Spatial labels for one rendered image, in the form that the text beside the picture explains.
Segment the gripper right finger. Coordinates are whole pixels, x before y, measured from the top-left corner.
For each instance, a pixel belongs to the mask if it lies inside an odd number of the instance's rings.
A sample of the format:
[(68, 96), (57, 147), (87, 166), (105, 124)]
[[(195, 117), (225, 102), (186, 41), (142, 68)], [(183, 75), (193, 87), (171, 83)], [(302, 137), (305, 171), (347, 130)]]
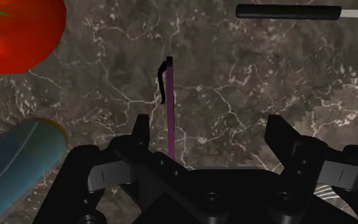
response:
[[(279, 115), (269, 115), (264, 139), (284, 167), (269, 219), (275, 224), (358, 224), (358, 145), (337, 151), (301, 135)], [(355, 216), (316, 196), (318, 184), (331, 186)]]

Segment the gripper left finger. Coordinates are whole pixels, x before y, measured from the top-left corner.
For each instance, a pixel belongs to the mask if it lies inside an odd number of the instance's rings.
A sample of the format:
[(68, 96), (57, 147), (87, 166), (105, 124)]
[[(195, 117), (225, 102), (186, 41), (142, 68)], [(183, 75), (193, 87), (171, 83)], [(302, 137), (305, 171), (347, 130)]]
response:
[(106, 188), (119, 185), (141, 214), (132, 224), (189, 224), (189, 213), (141, 169), (151, 162), (173, 174), (174, 161), (149, 151), (149, 116), (139, 115), (132, 133), (113, 138), (100, 150), (95, 145), (73, 148), (32, 224), (110, 224), (97, 209)]

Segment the silver ridged metal object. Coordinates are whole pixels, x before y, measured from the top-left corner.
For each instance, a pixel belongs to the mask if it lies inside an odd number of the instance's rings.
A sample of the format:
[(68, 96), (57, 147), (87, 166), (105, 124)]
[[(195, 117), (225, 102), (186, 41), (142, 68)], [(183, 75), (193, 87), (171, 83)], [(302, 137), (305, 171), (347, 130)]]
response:
[(337, 199), (339, 196), (333, 191), (329, 185), (318, 185), (314, 194), (322, 200)]

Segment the purple pen with black clip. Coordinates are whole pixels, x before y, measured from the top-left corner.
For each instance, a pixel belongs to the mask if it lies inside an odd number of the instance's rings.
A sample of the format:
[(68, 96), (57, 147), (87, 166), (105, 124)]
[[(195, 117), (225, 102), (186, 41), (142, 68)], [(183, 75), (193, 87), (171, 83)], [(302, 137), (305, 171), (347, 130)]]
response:
[(175, 114), (174, 114), (174, 76), (173, 58), (166, 57), (157, 72), (158, 85), (161, 94), (161, 105), (166, 104), (167, 109), (167, 140), (168, 155), (175, 157)]

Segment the blue cylindrical bottle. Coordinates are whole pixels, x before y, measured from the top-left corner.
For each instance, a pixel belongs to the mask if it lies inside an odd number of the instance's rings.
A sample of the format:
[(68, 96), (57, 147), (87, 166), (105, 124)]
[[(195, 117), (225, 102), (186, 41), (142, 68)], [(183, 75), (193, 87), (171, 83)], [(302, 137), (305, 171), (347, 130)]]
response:
[(60, 161), (68, 144), (53, 120), (31, 118), (0, 135), (0, 217)]

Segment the red tomato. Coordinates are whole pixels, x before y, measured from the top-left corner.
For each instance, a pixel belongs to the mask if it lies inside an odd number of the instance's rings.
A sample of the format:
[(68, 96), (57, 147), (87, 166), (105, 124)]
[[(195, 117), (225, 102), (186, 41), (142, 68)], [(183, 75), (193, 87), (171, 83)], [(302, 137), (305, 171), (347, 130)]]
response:
[(0, 0), (0, 74), (24, 73), (60, 43), (64, 0)]

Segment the black-handled knife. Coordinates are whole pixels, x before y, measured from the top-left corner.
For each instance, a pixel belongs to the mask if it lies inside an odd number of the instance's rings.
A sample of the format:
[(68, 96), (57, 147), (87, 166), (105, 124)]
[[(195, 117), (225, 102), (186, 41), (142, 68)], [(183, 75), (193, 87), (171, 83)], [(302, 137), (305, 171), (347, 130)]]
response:
[(344, 10), (341, 6), (290, 4), (238, 4), (237, 18), (338, 20), (358, 18), (358, 10)]

